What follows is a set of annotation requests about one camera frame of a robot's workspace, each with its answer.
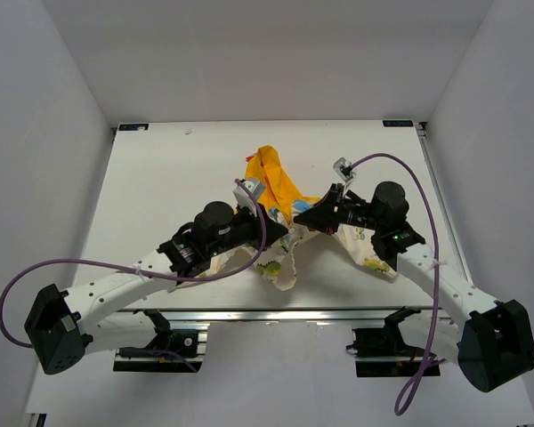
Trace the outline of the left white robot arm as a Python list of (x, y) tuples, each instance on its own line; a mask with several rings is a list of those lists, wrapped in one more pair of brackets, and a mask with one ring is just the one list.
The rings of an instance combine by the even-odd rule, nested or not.
[(126, 307), (150, 294), (173, 291), (180, 277), (209, 272), (220, 254), (242, 246), (267, 248), (286, 234), (287, 227), (263, 207), (254, 212), (214, 201), (131, 271), (115, 268), (106, 278), (63, 291), (56, 285), (41, 289), (24, 329), (44, 373), (59, 374), (97, 351), (170, 352), (173, 331), (165, 317), (156, 309)]

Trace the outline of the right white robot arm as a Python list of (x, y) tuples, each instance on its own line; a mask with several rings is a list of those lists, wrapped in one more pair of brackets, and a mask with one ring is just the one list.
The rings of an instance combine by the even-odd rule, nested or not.
[(534, 369), (534, 339), (527, 310), (516, 300), (501, 302), (476, 288), (449, 266), (434, 260), (433, 249), (409, 225), (402, 186), (383, 181), (370, 201), (334, 184), (295, 222), (328, 235), (340, 227), (372, 230), (377, 257), (391, 269), (437, 297), (449, 315), (430, 334), (432, 317), (402, 308), (384, 320), (384, 346), (397, 355), (411, 348), (430, 350), (456, 364), (477, 390), (489, 392)]

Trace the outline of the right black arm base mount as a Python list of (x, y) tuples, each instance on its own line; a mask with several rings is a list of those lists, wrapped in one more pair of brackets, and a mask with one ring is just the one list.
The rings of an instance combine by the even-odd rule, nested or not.
[(401, 321), (429, 315), (423, 307), (401, 306), (346, 311), (352, 342), (345, 346), (354, 356), (356, 375), (369, 378), (410, 378), (424, 359), (425, 341), (411, 346), (401, 338)]

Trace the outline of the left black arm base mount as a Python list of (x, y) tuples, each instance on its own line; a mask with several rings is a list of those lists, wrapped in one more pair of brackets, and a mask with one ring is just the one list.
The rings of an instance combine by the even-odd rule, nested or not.
[(125, 314), (150, 321), (153, 336), (142, 347), (116, 350), (113, 371), (118, 373), (196, 374), (206, 353), (208, 324), (175, 320), (156, 309)]

